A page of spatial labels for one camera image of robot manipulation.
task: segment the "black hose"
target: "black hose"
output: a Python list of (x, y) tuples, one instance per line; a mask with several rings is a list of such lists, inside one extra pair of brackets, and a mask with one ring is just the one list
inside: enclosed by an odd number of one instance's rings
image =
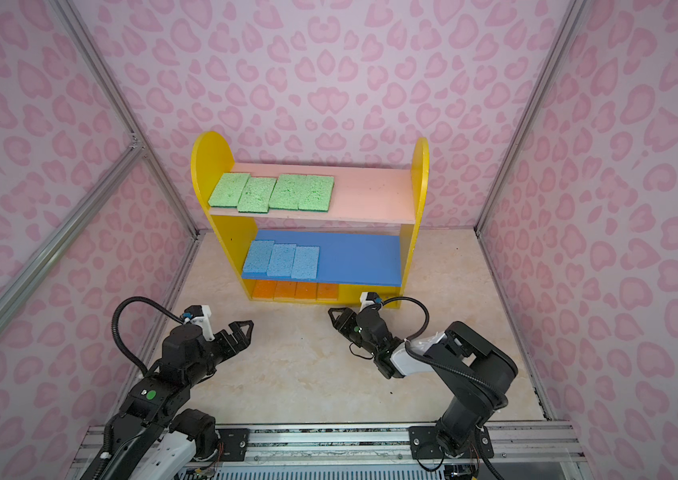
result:
[(96, 471), (94, 472), (92, 480), (98, 480), (104, 473), (104, 470), (107, 469), (107, 465), (109, 465), (109, 459), (112, 458), (113, 436), (114, 432), (112, 430), (112, 419), (110, 419), (110, 421), (104, 425), (104, 440), (102, 441), (102, 450), (101, 450), (102, 453), (108, 453), (110, 456), (108, 456), (107, 458), (100, 458), (101, 462), (99, 462), (98, 466), (96, 467)]
[(120, 302), (120, 305), (118, 305), (118, 307), (114, 309), (114, 312), (112, 314), (112, 339), (114, 340), (114, 344), (118, 347), (118, 350), (120, 350), (120, 352), (123, 355), (125, 355), (125, 358), (127, 358), (128, 360), (131, 361), (131, 363), (136, 365), (139, 371), (142, 372), (142, 376), (146, 377), (148, 374), (147, 366), (131, 350), (129, 350), (127, 346), (125, 346), (125, 343), (123, 343), (123, 339), (120, 338), (120, 326), (119, 326), (120, 314), (123, 313), (123, 309), (126, 306), (133, 302), (146, 303), (147, 305), (150, 305), (152, 308), (156, 309), (163, 315), (170, 318), (171, 320), (177, 323), (183, 322), (179, 317), (166, 310), (162, 305), (160, 305), (159, 303), (155, 302), (152, 299), (147, 298), (146, 296), (132, 296), (130, 298), (127, 298), (123, 300), (123, 302)]
[(475, 427), (475, 430), (476, 430), (476, 432), (475, 432), (475, 445), (477, 447), (478, 454), (480, 455), (480, 459), (483, 460), (483, 463), (486, 464), (486, 466), (488, 467), (488, 471), (491, 472), (491, 475), (496, 477), (497, 480), (504, 480), (504, 477), (497, 472), (497, 469), (494, 468), (493, 465), (491, 465), (491, 462), (489, 462), (486, 454), (483, 453), (483, 445), (482, 445), (482, 442), (479, 440), (479, 438), (480, 438), (480, 434), (479, 434), (480, 428)]
[(424, 306), (422, 302), (415, 298), (411, 298), (410, 296), (394, 296), (382, 302), (382, 305), (384, 306), (388, 303), (397, 302), (399, 300), (408, 300), (409, 302), (414, 302), (419, 305), (424, 312), (424, 323), (422, 323), (422, 326), (419, 328), (419, 330), (406, 337), (406, 340), (417, 339), (422, 333), (424, 333), (425, 330), (427, 330), (427, 326), (430, 325), (430, 312), (427, 311), (427, 307)]
[(488, 383), (487, 381), (481, 379), (478, 376), (472, 375), (467, 372), (462, 372), (461, 370), (457, 370), (453, 368), (452, 366), (445, 365), (443, 363), (437, 362), (432, 359), (428, 359), (424, 355), (420, 355), (419, 353), (416, 353), (411, 349), (411, 342), (406, 341), (406, 353), (408, 353), (411, 357), (413, 357), (415, 360), (419, 360), (420, 362), (427, 363), (429, 366), (434, 366), (437, 367), (441, 370), (446, 370), (447, 372), (453, 373), (454, 375), (459, 375), (462, 376), (468, 380), (470, 380), (472, 383), (475, 385), (478, 385), (479, 387), (482, 387), (484, 390), (488, 390), (488, 393), (490, 393), (494, 398), (498, 400), (498, 404), (493, 406), (494, 410), (498, 410), (500, 408), (504, 408), (507, 406), (507, 396), (505, 396), (502, 392), (494, 388), (493, 385)]

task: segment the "pink wall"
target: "pink wall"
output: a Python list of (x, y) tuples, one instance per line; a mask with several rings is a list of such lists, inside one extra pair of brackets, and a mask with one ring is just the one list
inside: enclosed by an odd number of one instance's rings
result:
[(46, 3), (0, 2), (0, 290), (123, 152), (123, 133)]
[(487, 244), (599, 478), (678, 478), (678, 0), (597, 2)]
[(76, 2), (198, 224), (189, 158), (403, 167), (421, 135), (425, 223), (473, 225), (567, 0)]
[[(132, 368), (112, 341), (114, 308), (132, 295), (161, 300), (188, 244), (137, 165), (0, 338), (0, 478), (66, 473)], [(153, 319), (142, 304), (123, 313), (123, 340), (134, 351)]]

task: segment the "side wall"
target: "side wall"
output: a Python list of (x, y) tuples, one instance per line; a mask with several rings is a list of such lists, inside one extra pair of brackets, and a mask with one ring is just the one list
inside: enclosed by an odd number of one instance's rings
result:
[(0, 2), (0, 293), (127, 143), (46, 3)]
[(599, 1), (483, 236), (599, 478), (678, 478), (678, 1)]
[[(133, 368), (114, 346), (114, 308), (162, 300), (190, 242), (161, 189), (137, 164), (0, 338), (0, 478), (64, 475), (89, 425), (102, 425)], [(139, 351), (148, 306), (122, 315)]]
[(75, 4), (201, 228), (207, 130), (237, 160), (388, 168), (426, 136), (424, 224), (471, 226), (568, 0)]

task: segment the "shelf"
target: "shelf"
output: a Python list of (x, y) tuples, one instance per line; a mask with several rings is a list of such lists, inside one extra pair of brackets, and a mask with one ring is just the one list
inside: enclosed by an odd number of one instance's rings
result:
[(267, 214), (246, 214), (239, 213), (235, 208), (212, 206), (209, 207), (210, 215), (383, 224), (416, 222), (410, 170), (235, 163), (231, 171), (248, 173), (253, 177), (275, 178), (280, 174), (330, 175), (334, 177), (334, 191), (328, 212), (270, 208)]
[[(319, 246), (317, 278), (300, 282), (401, 286), (401, 240), (392, 235), (324, 234), (259, 230), (256, 240)], [(291, 280), (267, 274), (242, 274), (248, 280)]]

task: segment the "beige tabletop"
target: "beige tabletop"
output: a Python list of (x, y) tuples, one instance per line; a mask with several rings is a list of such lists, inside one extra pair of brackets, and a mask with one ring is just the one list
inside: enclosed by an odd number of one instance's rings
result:
[[(510, 404), (493, 420), (544, 419), (472, 230), (422, 230), (405, 294), (430, 310), (423, 336), (459, 320), (517, 363)], [(214, 330), (235, 320), (255, 324), (251, 346), (193, 388), (185, 405), (219, 423), (434, 421), (451, 401), (434, 372), (387, 380), (372, 361), (351, 355), (327, 306), (250, 302), (213, 234), (203, 240), (175, 312), (192, 304), (211, 306)], [(413, 303), (381, 314), (401, 338), (423, 319)]]

